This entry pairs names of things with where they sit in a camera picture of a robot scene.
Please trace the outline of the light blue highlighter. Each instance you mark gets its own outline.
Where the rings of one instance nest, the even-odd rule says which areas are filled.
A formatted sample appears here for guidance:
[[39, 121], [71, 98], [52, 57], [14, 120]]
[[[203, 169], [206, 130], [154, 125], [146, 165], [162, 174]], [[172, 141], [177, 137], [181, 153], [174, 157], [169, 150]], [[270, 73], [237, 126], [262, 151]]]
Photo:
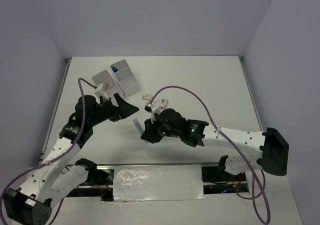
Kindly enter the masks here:
[[142, 125], [140, 124], [140, 122], [138, 121], [137, 118], [135, 118], [132, 122], [133, 122], [135, 128], [137, 129], [139, 136], [141, 137], [144, 133], [144, 129], [143, 129]]

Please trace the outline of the staples box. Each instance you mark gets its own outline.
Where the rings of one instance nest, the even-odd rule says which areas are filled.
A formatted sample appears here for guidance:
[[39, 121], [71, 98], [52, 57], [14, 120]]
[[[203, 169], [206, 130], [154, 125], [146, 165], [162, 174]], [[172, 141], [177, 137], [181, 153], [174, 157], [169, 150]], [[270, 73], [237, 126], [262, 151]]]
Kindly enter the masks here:
[[146, 101], [150, 101], [150, 100], [152, 100], [152, 98], [153, 98], [153, 95], [151, 95], [151, 94], [143, 94], [142, 95], [142, 99], [146, 100]]

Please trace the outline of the pink white mini stapler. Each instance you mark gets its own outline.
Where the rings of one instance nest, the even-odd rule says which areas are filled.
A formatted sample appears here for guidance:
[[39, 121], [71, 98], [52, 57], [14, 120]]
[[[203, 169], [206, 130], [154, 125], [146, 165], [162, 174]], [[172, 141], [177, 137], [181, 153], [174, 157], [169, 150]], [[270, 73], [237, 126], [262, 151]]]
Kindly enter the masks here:
[[167, 103], [168, 103], [168, 99], [161, 99], [161, 105], [162, 106], [166, 106], [167, 105]]

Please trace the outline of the clear bottle blue cap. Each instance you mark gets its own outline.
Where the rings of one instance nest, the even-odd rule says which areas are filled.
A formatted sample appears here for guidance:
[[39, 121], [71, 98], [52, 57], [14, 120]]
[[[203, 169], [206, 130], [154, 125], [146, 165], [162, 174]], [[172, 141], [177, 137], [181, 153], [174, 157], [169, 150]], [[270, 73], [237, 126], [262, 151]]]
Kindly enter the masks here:
[[118, 69], [117, 69], [115, 66], [111, 65], [110, 67], [111, 67], [111, 69], [112, 69], [112, 71], [113, 71], [114, 73], [116, 73], [116, 72], [118, 71]]

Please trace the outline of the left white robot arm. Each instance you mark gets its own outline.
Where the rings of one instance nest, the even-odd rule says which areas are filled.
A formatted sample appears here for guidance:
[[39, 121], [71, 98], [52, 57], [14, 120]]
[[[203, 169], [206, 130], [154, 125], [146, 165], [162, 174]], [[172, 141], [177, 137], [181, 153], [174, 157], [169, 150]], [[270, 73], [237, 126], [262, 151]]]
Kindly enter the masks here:
[[93, 135], [94, 126], [106, 120], [117, 122], [139, 111], [118, 93], [114, 98], [116, 105], [108, 98], [96, 101], [92, 95], [78, 99], [74, 113], [48, 156], [35, 169], [29, 170], [32, 174], [23, 184], [16, 189], [7, 186], [1, 194], [8, 218], [22, 225], [44, 225], [53, 207], [76, 186], [97, 181], [101, 172], [96, 163], [86, 158], [76, 161], [70, 170], [63, 170]]

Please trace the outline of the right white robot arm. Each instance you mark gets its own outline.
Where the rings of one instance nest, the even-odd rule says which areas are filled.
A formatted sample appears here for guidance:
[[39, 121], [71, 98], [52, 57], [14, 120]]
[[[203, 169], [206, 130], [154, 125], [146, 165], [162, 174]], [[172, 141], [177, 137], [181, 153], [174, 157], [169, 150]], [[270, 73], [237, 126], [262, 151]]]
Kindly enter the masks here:
[[172, 108], [155, 113], [145, 120], [141, 139], [152, 144], [162, 138], [177, 138], [190, 147], [235, 149], [239, 155], [224, 154], [218, 161], [217, 175], [223, 181], [245, 171], [262, 170], [274, 176], [286, 176], [289, 144], [275, 128], [266, 131], [243, 131], [195, 119], [186, 119]]

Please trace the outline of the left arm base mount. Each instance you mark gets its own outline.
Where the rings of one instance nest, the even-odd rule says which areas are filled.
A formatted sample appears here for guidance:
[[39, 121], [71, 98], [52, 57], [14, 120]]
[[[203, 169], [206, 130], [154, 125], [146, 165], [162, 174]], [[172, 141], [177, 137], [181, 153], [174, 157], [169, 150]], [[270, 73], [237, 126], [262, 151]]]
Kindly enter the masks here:
[[114, 169], [99, 169], [98, 165], [91, 160], [81, 158], [75, 162], [88, 170], [88, 178], [76, 186], [67, 197], [99, 197], [103, 202], [113, 202], [113, 179]]

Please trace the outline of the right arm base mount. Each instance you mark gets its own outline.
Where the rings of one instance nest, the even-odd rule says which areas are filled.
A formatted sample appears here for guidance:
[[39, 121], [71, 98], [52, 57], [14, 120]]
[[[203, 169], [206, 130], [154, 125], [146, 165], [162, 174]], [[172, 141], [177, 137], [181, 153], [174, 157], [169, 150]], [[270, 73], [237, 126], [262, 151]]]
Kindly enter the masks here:
[[201, 166], [201, 180], [203, 182], [203, 193], [231, 194], [248, 193], [247, 178], [244, 172], [237, 175], [226, 172], [226, 161], [228, 156], [222, 156], [217, 165]]

